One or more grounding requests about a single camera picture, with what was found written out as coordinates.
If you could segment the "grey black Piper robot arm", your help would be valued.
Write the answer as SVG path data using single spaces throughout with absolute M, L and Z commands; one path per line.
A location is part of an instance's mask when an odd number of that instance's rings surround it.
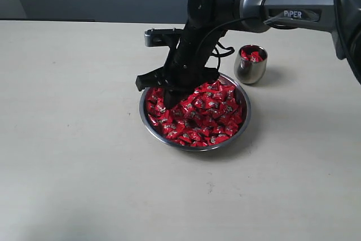
M 270 28 L 310 29 L 331 34 L 336 56 L 360 79 L 360 0 L 188 0 L 183 29 L 150 29 L 148 47 L 168 46 L 162 67 L 136 79 L 139 91 L 164 90 L 174 107 L 200 85 L 219 77 L 206 63 L 228 30 L 263 33 Z

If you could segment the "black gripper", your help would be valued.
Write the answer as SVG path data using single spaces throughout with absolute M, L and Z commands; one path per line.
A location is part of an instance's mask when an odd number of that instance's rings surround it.
M 164 67 L 137 76 L 135 84 L 138 91 L 163 87 L 164 106 L 172 109 L 187 99 L 191 90 L 206 82 L 214 82 L 219 72 L 216 68 L 207 68 L 206 63 L 226 32 L 225 25 L 205 28 L 185 25 L 177 48 Z

